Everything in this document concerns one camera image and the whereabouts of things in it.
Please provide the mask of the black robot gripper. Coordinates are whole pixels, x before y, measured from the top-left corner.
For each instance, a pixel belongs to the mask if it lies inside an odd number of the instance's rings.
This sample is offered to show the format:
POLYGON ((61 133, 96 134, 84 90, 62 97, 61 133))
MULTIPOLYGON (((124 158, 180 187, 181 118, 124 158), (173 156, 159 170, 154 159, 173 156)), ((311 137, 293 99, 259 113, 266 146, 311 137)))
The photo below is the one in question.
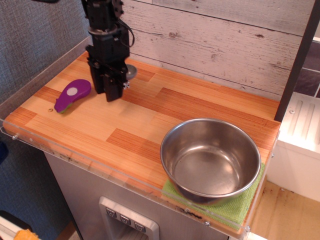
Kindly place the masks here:
POLYGON ((92 45, 88 45, 86 50, 95 91, 98 94, 105 93, 107 102, 115 101, 130 86, 125 63, 130 56, 129 30, 115 28, 103 31, 89 28, 88 32, 92 45))

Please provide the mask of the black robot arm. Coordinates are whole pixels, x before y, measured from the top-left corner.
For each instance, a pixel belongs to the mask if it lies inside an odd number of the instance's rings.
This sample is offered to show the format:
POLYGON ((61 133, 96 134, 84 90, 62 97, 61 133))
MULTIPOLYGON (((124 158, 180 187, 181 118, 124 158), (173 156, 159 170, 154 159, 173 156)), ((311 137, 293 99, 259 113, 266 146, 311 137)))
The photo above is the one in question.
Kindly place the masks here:
POLYGON ((92 39, 92 45, 85 49, 94 88, 112 102, 121 98, 129 85, 125 61, 130 56, 131 29, 120 19, 124 13, 123 1, 83 0, 81 3, 92 39))

